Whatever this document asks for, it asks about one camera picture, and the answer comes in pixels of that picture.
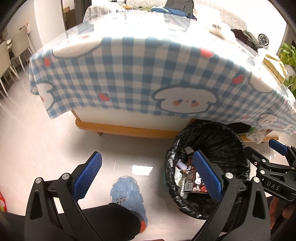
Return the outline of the person's right hand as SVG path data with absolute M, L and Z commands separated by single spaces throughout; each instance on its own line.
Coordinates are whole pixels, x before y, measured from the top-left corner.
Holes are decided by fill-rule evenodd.
M 285 203 L 277 197 L 273 197 L 270 203 L 269 215 L 271 220 L 276 220 L 280 215 L 290 219 L 295 210 L 295 202 Z

